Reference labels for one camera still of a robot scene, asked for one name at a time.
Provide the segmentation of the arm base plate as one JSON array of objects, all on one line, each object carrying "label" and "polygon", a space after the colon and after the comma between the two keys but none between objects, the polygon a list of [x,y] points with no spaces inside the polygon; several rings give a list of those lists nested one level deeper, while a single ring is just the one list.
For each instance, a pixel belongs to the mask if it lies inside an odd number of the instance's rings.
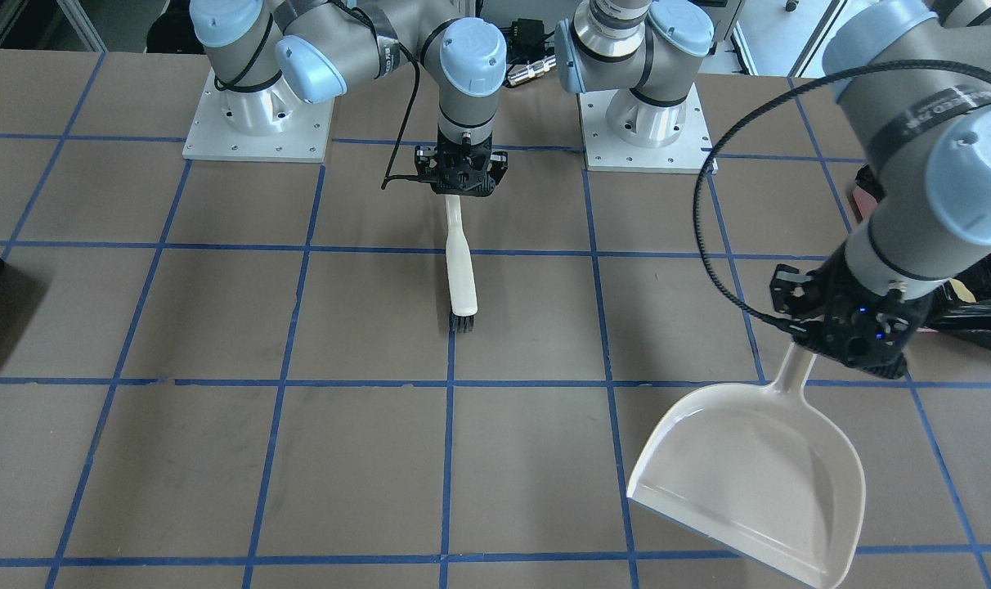
[{"label": "arm base plate", "polygon": [[697,174],[712,148],[695,77],[675,106],[650,105],[609,82],[596,83],[578,100],[589,170]]},{"label": "arm base plate", "polygon": [[304,103],[285,79],[254,93],[220,91],[205,79],[182,156],[241,163],[323,163],[334,100]]}]

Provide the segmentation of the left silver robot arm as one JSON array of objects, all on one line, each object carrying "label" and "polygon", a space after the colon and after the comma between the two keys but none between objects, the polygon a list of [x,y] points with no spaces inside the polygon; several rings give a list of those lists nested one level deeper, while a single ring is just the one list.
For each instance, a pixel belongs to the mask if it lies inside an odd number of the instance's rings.
[{"label": "left silver robot arm", "polygon": [[[702,161],[693,188],[698,253],[732,304],[798,346],[881,378],[902,377],[904,346],[934,291],[991,254],[991,7],[952,23],[951,5],[881,1],[826,45],[824,75],[747,113]],[[701,196],[715,158],[758,117],[829,87],[884,198],[820,268],[779,265],[775,314],[728,290],[708,258]]]}]

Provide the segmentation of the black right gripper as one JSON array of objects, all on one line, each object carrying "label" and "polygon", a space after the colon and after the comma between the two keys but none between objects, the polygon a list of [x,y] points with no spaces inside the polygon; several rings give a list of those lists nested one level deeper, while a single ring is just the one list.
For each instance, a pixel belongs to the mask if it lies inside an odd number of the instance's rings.
[{"label": "black right gripper", "polygon": [[489,141],[477,145],[440,141],[415,148],[415,179],[436,194],[491,196],[508,168],[508,152],[492,150]]}]

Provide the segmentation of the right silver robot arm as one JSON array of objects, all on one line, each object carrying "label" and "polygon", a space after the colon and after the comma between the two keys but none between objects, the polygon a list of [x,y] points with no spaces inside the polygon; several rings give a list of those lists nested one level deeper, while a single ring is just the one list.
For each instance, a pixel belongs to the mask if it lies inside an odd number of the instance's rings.
[{"label": "right silver robot arm", "polygon": [[509,167],[492,148],[507,67],[498,26],[448,1],[191,1],[210,60],[207,91],[234,137],[278,137],[327,103],[403,65],[438,86],[438,135],[411,182],[439,195],[488,197]]}]

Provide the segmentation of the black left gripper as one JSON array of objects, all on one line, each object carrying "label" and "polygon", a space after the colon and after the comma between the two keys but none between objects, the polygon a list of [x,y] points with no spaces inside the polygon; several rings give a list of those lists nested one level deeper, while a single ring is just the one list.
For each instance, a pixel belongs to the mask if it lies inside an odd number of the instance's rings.
[{"label": "black left gripper", "polygon": [[866,290],[848,268],[843,246],[814,271],[777,265],[769,295],[775,312],[798,325],[790,329],[795,343],[889,380],[907,371],[904,346],[925,325],[935,299],[904,299],[899,288],[887,294]]}]

